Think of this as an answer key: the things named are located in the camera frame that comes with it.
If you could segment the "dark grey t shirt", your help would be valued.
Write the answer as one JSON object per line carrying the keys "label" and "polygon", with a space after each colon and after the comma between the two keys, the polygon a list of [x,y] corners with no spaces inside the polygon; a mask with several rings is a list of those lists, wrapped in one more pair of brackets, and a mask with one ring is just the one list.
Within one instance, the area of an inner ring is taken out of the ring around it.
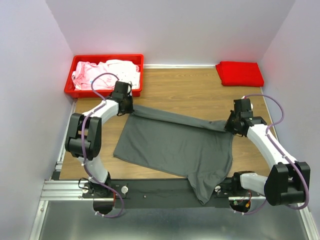
{"label": "dark grey t shirt", "polygon": [[188,179],[207,204],[232,167],[233,134],[224,121],[208,121],[135,105],[114,149],[128,163]]}

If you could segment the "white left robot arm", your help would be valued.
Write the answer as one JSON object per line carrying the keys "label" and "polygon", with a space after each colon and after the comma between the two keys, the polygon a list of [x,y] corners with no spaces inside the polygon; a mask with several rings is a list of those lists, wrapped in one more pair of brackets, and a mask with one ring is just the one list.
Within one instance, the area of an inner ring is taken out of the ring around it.
{"label": "white left robot arm", "polygon": [[102,128],[110,118],[133,111],[132,84],[117,81],[110,95],[103,97],[96,107],[70,116],[65,150],[79,160],[88,175],[88,183],[82,188],[86,193],[101,198],[114,194],[110,173],[100,157]]}

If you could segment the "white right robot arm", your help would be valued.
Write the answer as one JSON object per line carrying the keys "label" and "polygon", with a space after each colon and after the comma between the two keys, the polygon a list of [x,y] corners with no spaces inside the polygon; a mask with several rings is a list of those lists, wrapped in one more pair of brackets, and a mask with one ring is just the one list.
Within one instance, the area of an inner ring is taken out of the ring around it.
{"label": "white right robot arm", "polygon": [[224,129],[248,138],[264,157],[270,172],[268,176],[250,171],[236,172],[231,179],[230,191],[236,196],[247,190],[256,192],[272,206],[286,205],[294,210],[306,208],[310,201],[310,166],[289,154],[270,132],[271,125],[261,116],[254,116],[249,96],[235,99],[233,107]]}

